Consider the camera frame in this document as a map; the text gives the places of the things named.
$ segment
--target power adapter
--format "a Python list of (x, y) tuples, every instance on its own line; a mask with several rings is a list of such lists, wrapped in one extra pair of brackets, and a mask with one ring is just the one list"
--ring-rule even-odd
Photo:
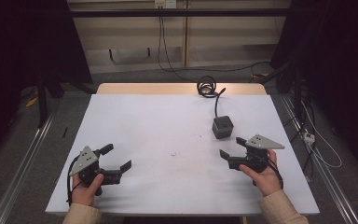
[(217, 139), (230, 137), (233, 129), (234, 125), (232, 124), (229, 116), (223, 116), (213, 119), (212, 130), (214, 136)]

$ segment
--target hand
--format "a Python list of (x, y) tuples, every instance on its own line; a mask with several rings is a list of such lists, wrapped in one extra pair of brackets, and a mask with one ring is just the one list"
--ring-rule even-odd
[[(269, 159), (277, 164), (277, 156), (275, 152), (271, 149), (267, 151)], [(242, 170), (246, 175), (250, 176), (256, 183), (258, 189), (260, 189), (263, 197), (270, 195), (281, 189), (281, 183), (277, 174), (268, 166), (265, 171), (262, 173), (257, 173), (246, 165), (240, 165), (240, 170)]]
[(76, 186), (72, 190), (72, 203), (80, 203), (87, 206), (94, 206), (94, 195), (98, 187), (103, 183), (103, 175), (98, 174), (95, 176), (89, 187), (84, 187), (81, 183), (79, 175), (74, 175), (73, 186)]

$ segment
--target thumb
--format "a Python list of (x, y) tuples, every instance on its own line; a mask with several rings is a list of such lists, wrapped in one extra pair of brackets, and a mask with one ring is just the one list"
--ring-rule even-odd
[(95, 176), (94, 180), (89, 185), (89, 190), (92, 191), (92, 193), (95, 193), (95, 191), (97, 191), (97, 189), (101, 186), (102, 183), (103, 174), (98, 174), (97, 176)]
[(243, 171), (246, 175), (248, 175), (252, 179), (256, 179), (259, 176), (259, 174), (256, 173), (254, 170), (243, 164), (240, 165), (240, 170)]

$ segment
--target person's left hand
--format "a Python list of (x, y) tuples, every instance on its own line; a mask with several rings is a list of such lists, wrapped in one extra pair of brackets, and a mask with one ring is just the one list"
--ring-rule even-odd
[(72, 190), (72, 203), (94, 206), (95, 191), (97, 191), (98, 187), (103, 183), (103, 175), (98, 174), (95, 176), (89, 187), (84, 187), (82, 183), (79, 184), (81, 182), (79, 175), (74, 175), (72, 180), (73, 186), (76, 186)]

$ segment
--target white cable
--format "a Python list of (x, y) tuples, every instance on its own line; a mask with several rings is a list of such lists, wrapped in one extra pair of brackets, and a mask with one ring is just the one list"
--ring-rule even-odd
[(332, 165), (330, 163), (328, 163), (327, 161), (325, 161), (318, 153), (316, 153), (313, 149), (312, 146), (310, 144), (308, 144), (308, 146), (310, 146), (310, 150), (315, 153), (315, 156), (321, 160), (324, 164), (326, 164), (327, 166), (330, 166), (332, 168), (339, 168), (342, 166), (342, 160), (339, 157), (338, 153), (334, 150), (334, 148), (322, 137), (322, 135), (318, 132), (318, 130), (315, 128), (315, 126), (313, 125), (312, 119), (310, 119), (310, 114), (308, 113), (307, 108), (305, 107), (304, 103), (301, 101), (301, 104), (304, 106), (305, 112), (307, 113), (307, 117), (310, 120), (310, 125), (312, 125), (313, 129), (315, 130), (315, 132), (325, 141), (325, 143), (330, 146), (330, 148), (334, 151), (334, 153), (337, 155), (338, 159), (339, 159), (339, 165)]

